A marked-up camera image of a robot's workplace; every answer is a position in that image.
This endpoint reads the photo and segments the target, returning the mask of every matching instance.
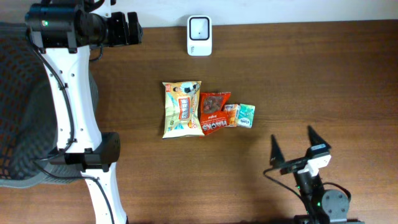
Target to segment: mesh chair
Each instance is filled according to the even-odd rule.
[[[0,23],[0,187],[68,184],[47,177],[31,163],[46,158],[57,143],[57,119],[43,64],[30,51],[24,24]],[[98,89],[89,74],[93,107]],[[39,162],[59,176],[81,176],[70,166]]]

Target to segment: wooden table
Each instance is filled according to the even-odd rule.
[[[144,29],[142,45],[90,65],[102,131],[121,135],[118,185],[131,223],[262,222],[304,214],[263,178],[275,134],[305,154],[311,124],[333,147],[323,180],[353,194],[349,217],[398,220],[398,21],[216,26],[213,54],[191,57],[184,27]],[[162,140],[162,82],[201,80],[256,106],[252,129]],[[293,187],[292,175],[280,177]],[[0,189],[1,223],[94,223],[84,182]]]

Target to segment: black wire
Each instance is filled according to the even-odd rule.
[[[70,148],[70,146],[72,146],[73,140],[75,138],[75,125],[73,123],[72,109],[70,106],[70,101],[68,98],[67,91],[65,90],[65,86],[63,85],[60,77],[55,72],[53,67],[51,67],[51,65],[48,63],[48,61],[46,61],[46,59],[39,53],[38,47],[32,43],[32,41],[29,37],[29,30],[26,31],[25,37],[26,37],[28,44],[32,47],[32,51],[35,54],[35,56],[50,70],[51,74],[54,76],[54,78],[58,82],[58,86],[59,86],[60,90],[62,91],[63,98],[65,99],[65,104],[67,106],[69,123],[70,123],[70,139],[68,140],[67,145],[63,149],[64,151],[66,151]]]
[[[282,186],[283,188],[285,188],[288,191],[290,191],[293,194],[295,194],[301,200],[301,202],[303,203],[303,205],[304,205],[304,207],[305,207],[305,209],[306,209],[306,211],[308,213],[308,208],[307,208],[307,206],[306,206],[306,204],[304,202],[304,199],[295,190],[291,189],[290,187],[286,186],[285,184],[283,184],[283,183],[279,182],[278,180],[275,180],[274,178],[272,178],[272,177],[267,175],[267,173],[270,172],[270,171],[277,170],[277,169],[283,169],[283,168],[286,168],[287,166],[289,166],[289,165],[266,169],[266,170],[264,170],[264,172],[262,174],[264,175],[264,177],[268,178],[269,180],[273,181],[274,183]],[[310,223],[315,224],[315,221],[312,218],[312,214],[309,214],[309,217],[310,217]]]
[[[285,188],[285,189],[291,191],[293,194],[295,194],[295,195],[304,203],[304,199],[303,199],[295,190],[291,189],[290,187],[286,186],[285,184],[283,184],[283,183],[279,182],[278,180],[275,180],[274,178],[272,178],[272,177],[270,177],[270,176],[267,175],[267,173],[268,173],[269,171],[273,171],[273,170],[276,170],[276,169],[280,169],[280,167],[278,167],[278,168],[266,169],[266,170],[264,170],[264,172],[263,172],[262,174],[264,175],[264,177],[267,177],[269,180],[273,181],[274,183],[277,183],[277,184],[279,184],[280,186],[282,186],[283,188]]]
[[[41,158],[41,159],[37,159],[38,161],[50,161],[50,160],[52,160],[52,159],[54,159],[54,158],[56,158],[56,157],[58,157],[58,156],[61,156],[61,155],[65,155],[65,153],[64,152],[59,152],[58,154],[56,154],[56,155],[54,155],[54,156],[50,156],[50,157],[46,157],[46,158]]]
[[[332,186],[338,187],[340,190],[342,190],[347,195],[348,202],[351,201],[351,193],[347,189],[345,189],[344,187],[342,187],[342,186],[340,186],[338,184],[332,183],[332,182],[325,182],[322,185],[332,185]]]
[[[103,54],[104,54],[104,45],[101,44],[101,50],[99,52],[99,56],[96,58],[90,59],[90,62],[96,62],[98,60],[101,60]]]
[[[104,4],[105,0],[99,0],[98,2],[95,2],[94,4],[89,4],[89,7],[86,9],[86,12],[92,12],[102,6]]]
[[[94,177],[59,177],[56,175],[51,174],[49,171],[43,169],[43,167],[41,167],[40,165],[38,165],[38,163],[36,163],[36,161],[32,161],[33,164],[38,168],[38,170],[40,170],[41,172],[43,172],[45,175],[54,178],[54,179],[58,179],[58,180],[92,180],[93,182],[95,182],[99,188],[99,190],[102,193],[102,196],[105,199],[106,205],[108,206],[108,210],[109,210],[109,214],[111,215],[111,220],[112,220],[112,224],[114,224],[114,219],[113,219],[113,213],[112,213],[112,208],[111,208],[111,204],[109,203],[109,200],[105,194],[104,189],[102,188],[100,182],[98,181],[98,179],[94,178]]]

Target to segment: orange packet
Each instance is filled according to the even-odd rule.
[[[200,126],[205,135],[213,133],[228,124],[227,112],[222,111],[231,93],[200,93]]]
[[[228,116],[228,127],[236,127],[238,124],[238,116],[241,106],[239,104],[225,105],[224,111]]]

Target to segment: red snack bag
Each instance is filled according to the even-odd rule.
[[[205,135],[225,127],[228,114],[223,109],[231,93],[200,93],[200,126]]]

